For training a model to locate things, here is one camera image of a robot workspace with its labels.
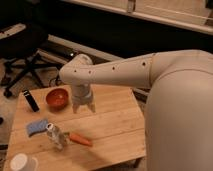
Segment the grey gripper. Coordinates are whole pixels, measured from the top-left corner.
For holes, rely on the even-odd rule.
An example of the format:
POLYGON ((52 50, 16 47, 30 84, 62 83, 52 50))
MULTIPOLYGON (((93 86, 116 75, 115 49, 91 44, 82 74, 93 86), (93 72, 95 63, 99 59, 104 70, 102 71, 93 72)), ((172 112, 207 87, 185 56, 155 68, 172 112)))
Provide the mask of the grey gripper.
POLYGON ((88 108, 95 113, 95 104, 91 103, 93 101, 93 91, 89 84, 82 85, 73 85, 71 87, 72 90, 72 102, 73 105, 73 113, 78 113, 79 105, 88 104, 88 108))

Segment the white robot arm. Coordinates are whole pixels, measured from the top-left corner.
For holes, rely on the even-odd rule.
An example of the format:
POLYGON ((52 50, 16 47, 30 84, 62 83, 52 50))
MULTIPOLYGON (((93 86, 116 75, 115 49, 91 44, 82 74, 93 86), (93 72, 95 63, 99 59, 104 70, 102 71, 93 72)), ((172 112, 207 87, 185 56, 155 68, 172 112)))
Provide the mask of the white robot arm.
POLYGON ((79 54, 59 75, 80 103, 92 84, 147 88, 147 170, 213 171, 212 53, 157 52, 97 65, 79 54))

